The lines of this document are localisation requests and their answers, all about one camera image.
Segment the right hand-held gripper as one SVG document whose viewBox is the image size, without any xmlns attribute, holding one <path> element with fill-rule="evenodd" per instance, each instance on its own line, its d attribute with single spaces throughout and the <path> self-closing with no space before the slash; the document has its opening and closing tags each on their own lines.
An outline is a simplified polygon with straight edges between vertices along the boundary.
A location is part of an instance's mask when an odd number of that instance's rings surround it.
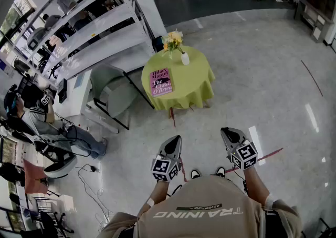
<svg viewBox="0 0 336 238">
<path fill-rule="evenodd" d="M 246 170 L 257 163 L 258 152 L 254 143 L 239 129 L 222 127 L 220 129 L 228 159 L 237 168 Z"/>
</svg>

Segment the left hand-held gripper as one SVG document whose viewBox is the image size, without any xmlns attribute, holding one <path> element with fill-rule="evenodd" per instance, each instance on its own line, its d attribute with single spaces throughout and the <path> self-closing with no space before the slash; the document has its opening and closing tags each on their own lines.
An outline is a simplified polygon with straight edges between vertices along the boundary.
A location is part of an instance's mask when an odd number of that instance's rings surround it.
<svg viewBox="0 0 336 238">
<path fill-rule="evenodd" d="M 171 182 L 182 167 L 182 137 L 173 136 L 164 141 L 152 160 L 151 173 L 157 181 Z"/>
</svg>

